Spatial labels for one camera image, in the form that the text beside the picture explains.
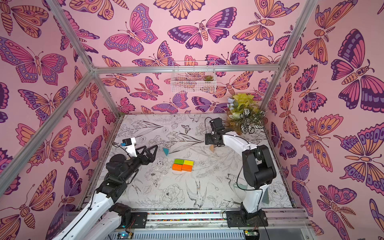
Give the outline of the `teal triangle block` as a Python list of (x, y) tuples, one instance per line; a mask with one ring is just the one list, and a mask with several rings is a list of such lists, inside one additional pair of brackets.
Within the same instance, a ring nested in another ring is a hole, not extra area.
[(164, 152), (164, 154), (165, 154), (166, 156), (169, 155), (169, 149), (167, 149), (167, 148), (163, 148), (163, 152)]

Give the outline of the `green wooden block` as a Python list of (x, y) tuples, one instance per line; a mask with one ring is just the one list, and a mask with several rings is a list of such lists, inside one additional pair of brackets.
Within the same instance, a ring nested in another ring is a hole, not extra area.
[(183, 165), (184, 162), (185, 162), (185, 160), (183, 160), (183, 159), (175, 159), (174, 160), (174, 164), (177, 164), (177, 165)]

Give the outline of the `orange wooden block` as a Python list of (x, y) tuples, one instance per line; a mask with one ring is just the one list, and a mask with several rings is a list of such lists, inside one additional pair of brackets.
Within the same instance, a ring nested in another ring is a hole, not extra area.
[(180, 164), (173, 164), (172, 170), (181, 172), (183, 170), (183, 165)]
[(182, 171), (191, 172), (192, 169), (193, 169), (193, 166), (191, 165), (182, 165)]

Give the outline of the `yellow wooden block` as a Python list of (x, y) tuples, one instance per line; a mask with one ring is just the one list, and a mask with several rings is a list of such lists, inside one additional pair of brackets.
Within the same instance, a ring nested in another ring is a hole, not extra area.
[(183, 165), (193, 166), (193, 165), (194, 165), (194, 162), (193, 162), (193, 161), (190, 161), (190, 160), (184, 160)]

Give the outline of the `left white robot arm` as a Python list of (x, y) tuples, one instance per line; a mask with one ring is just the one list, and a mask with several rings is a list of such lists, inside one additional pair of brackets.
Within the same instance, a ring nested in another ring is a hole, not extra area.
[(108, 173), (90, 202), (55, 240), (103, 240), (118, 227), (132, 224), (132, 208), (118, 200), (140, 167), (155, 161), (158, 145), (136, 149), (132, 144), (122, 148), (124, 154), (116, 154), (106, 163)]

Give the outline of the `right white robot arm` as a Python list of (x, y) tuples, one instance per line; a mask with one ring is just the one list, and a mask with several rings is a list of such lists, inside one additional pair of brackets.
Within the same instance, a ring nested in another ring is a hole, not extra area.
[(242, 169), (247, 187), (241, 202), (240, 210), (227, 211), (228, 227), (267, 227), (266, 213), (262, 210), (261, 202), (269, 185), (277, 176), (277, 171), (270, 153), (265, 145), (251, 144), (236, 132), (226, 128), (221, 118), (211, 119), (210, 133), (205, 134), (205, 144), (216, 147), (229, 147), (242, 157)]

